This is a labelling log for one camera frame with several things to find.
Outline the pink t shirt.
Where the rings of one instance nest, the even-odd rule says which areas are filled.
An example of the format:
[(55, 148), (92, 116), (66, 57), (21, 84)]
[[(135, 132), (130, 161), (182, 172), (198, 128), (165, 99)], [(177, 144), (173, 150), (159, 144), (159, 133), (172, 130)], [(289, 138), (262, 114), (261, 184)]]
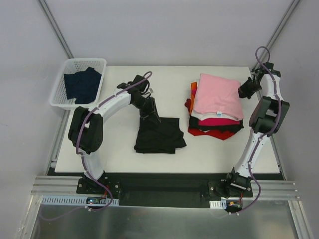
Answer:
[(202, 73), (197, 81), (194, 110), (200, 114), (222, 112), (242, 120), (244, 118), (238, 88), (241, 83)]

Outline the magenta t shirt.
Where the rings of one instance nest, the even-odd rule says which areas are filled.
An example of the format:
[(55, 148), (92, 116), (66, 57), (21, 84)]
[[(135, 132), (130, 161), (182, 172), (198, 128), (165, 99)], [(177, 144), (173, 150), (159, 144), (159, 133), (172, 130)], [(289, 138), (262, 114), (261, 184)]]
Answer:
[(239, 121), (227, 118), (207, 118), (199, 120), (201, 126), (219, 126), (219, 125), (233, 125), (239, 124)]

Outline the red t shirt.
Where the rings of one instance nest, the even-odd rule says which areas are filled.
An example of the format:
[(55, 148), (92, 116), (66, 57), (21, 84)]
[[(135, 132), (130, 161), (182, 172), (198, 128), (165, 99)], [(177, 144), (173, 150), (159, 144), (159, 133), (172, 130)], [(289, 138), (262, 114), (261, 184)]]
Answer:
[(190, 128), (189, 126), (187, 131), (193, 136), (211, 136), (220, 140), (226, 140), (235, 134), (233, 132), (229, 132), (229, 131), (221, 132), (219, 130), (201, 131), (199, 129)]

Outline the white plastic laundry basket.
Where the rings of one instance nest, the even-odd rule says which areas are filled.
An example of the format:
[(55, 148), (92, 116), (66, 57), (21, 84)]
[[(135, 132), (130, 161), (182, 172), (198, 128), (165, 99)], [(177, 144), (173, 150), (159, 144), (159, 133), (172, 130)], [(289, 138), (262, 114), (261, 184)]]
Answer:
[[(72, 58), (66, 60), (60, 67), (60, 70), (56, 76), (50, 97), (49, 103), (53, 107), (60, 107), (64, 110), (74, 110), (78, 106), (89, 108), (92, 105), (96, 105), (99, 100), (100, 91), (103, 85), (107, 61), (103, 58)], [(101, 79), (97, 94), (94, 101), (89, 104), (76, 104), (75, 98), (67, 99), (64, 74), (74, 74), (80, 71), (85, 71), (88, 67), (94, 68), (101, 74)]]

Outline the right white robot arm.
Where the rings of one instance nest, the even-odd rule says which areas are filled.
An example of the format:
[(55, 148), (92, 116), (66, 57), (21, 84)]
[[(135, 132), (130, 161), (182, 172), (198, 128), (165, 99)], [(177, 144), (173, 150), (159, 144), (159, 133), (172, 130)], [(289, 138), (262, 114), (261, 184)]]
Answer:
[(251, 130), (243, 154), (224, 182), (225, 198), (240, 197), (248, 191), (262, 147), (285, 119), (290, 104), (281, 95), (280, 79), (280, 71), (274, 70), (273, 63), (266, 62), (238, 89), (240, 98), (249, 99), (257, 91), (262, 96), (249, 119)]

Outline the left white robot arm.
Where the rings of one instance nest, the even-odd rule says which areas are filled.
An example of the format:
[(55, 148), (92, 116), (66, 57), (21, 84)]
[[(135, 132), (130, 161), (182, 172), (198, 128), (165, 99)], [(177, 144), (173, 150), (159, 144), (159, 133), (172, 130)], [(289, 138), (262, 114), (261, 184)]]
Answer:
[(91, 108), (77, 107), (73, 113), (68, 139), (81, 157), (88, 188), (99, 194), (105, 190), (104, 170), (98, 153), (104, 139), (104, 123), (122, 108), (133, 105), (140, 119), (151, 125), (160, 124), (155, 99), (151, 96), (149, 78), (152, 72), (136, 75), (133, 81), (121, 83), (108, 98)]

